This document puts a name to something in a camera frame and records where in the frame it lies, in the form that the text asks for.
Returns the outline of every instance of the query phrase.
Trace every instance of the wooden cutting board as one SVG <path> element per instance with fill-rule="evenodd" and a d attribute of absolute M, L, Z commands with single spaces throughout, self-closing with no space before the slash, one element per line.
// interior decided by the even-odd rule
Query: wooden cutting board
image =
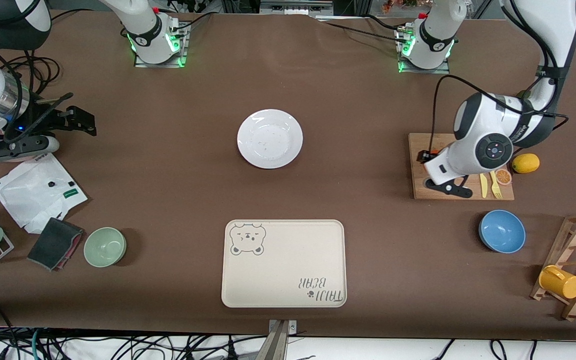
<path fill-rule="evenodd" d="M 482 185 L 480 183 L 479 175 L 471 175 L 468 177 L 465 186 L 472 191 L 471 198 L 462 198 L 450 194 L 445 194 L 436 190 L 431 190 L 424 186 L 424 181 L 428 178 L 426 168 L 421 162 L 417 161 L 418 153 L 422 150 L 428 150 L 428 142 L 430 141 L 430 134 L 413 132 L 408 135 L 408 148 L 410 150 L 410 168 L 412 172 L 412 187 L 414 198 L 418 200 L 499 200 L 492 194 L 492 180 L 490 174 L 484 174 L 487 180 L 487 196 L 482 198 Z M 455 141 L 453 134 L 435 134 L 432 141 L 432 148 L 434 150 L 441 150 L 448 146 L 451 142 Z M 455 180 L 455 183 L 460 184 L 461 178 Z M 512 182 L 508 185 L 499 185 L 501 195 L 504 200 L 515 200 L 515 193 L 513 192 Z"/>

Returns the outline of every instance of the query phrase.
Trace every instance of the yellow knife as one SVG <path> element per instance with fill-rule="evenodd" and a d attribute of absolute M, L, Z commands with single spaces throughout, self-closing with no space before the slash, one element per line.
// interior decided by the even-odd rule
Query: yellow knife
<path fill-rule="evenodd" d="M 479 180 L 481 182 L 481 197 L 483 199 L 486 199 L 486 196 L 488 196 L 488 180 L 486 178 L 486 175 L 480 173 Z"/>

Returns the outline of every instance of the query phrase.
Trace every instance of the mug handle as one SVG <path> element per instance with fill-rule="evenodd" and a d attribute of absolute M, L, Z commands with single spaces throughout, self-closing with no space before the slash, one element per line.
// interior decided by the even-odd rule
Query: mug handle
<path fill-rule="evenodd" d="M 562 274 L 562 271 L 560 271 L 560 269 L 558 268 L 548 268 L 548 272 L 550 272 L 552 275 L 556 276 L 560 280 L 566 279 L 566 275 Z"/>

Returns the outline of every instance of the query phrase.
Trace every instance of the bear face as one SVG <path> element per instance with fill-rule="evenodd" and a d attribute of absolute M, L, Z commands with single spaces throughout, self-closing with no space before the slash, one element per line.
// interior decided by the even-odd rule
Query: bear face
<path fill-rule="evenodd" d="M 230 240 L 232 241 L 230 252 L 233 255 L 239 255 L 242 252 L 261 255 L 264 252 L 265 237 L 266 229 L 261 224 L 235 224 L 235 227 L 230 230 Z"/>

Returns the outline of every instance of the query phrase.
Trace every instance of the table surface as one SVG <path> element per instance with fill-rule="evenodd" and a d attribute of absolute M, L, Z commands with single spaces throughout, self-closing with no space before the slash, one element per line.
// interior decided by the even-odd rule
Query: table surface
<path fill-rule="evenodd" d="M 363 19 L 343 23 L 388 35 Z M 73 92 L 66 105 L 96 116 L 97 137 L 57 135 L 55 155 L 89 196 L 66 220 L 89 233 L 120 229 L 126 255 L 99 269 L 80 246 L 49 273 L 25 259 L 36 235 L 0 204 L 16 246 L 0 262 L 0 307 L 14 326 L 265 333 L 269 319 L 297 319 L 312 336 L 576 339 L 560 303 L 529 299 L 563 217 L 576 215 L 576 55 L 558 108 L 571 120 L 531 148 L 541 167 L 515 176 L 515 201 L 414 200 L 407 138 L 429 132 L 439 76 L 398 73 L 391 41 L 308 16 L 220 14 L 193 30 L 186 68 L 143 69 L 120 29 L 112 13 L 65 16 L 37 55 L 63 67 L 43 96 Z M 496 94 L 532 82 L 537 46 L 505 21 L 465 21 L 458 37 L 454 75 Z M 438 132 L 450 132 L 471 93 L 441 85 Z M 288 166 L 261 170 L 238 152 L 240 124 L 261 109 L 302 127 Z M 0 177 L 13 167 L 0 163 Z M 493 253 L 478 239 L 478 221 L 496 208 L 523 221 L 521 251 Z M 341 221 L 345 305 L 224 306 L 233 219 Z"/>

